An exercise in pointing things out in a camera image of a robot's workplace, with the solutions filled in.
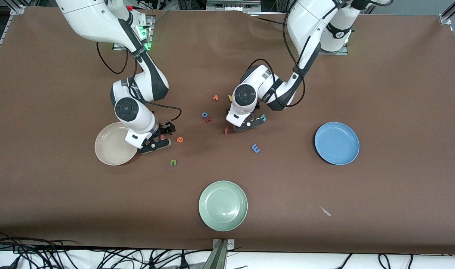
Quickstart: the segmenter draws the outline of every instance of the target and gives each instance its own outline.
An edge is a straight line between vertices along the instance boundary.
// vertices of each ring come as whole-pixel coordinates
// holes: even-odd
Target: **brown tabletop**
[[[435,16],[369,15],[355,29],[348,56],[318,57],[299,106],[261,104],[265,124],[234,133],[227,95],[247,66],[265,58],[280,77],[292,73],[282,34],[241,12],[169,12],[150,54],[170,85],[159,103],[183,109],[173,144],[111,167],[94,140],[117,121],[109,90],[133,60],[112,74],[58,9],[28,7],[0,50],[0,230],[118,247],[209,248],[222,237],[243,250],[455,254],[450,27]],[[124,52],[101,51],[122,67]],[[161,121],[176,115],[150,109]],[[354,162],[334,166],[316,153],[313,136],[329,121],[357,133]],[[249,201],[226,233],[198,213],[217,180],[237,183]]]

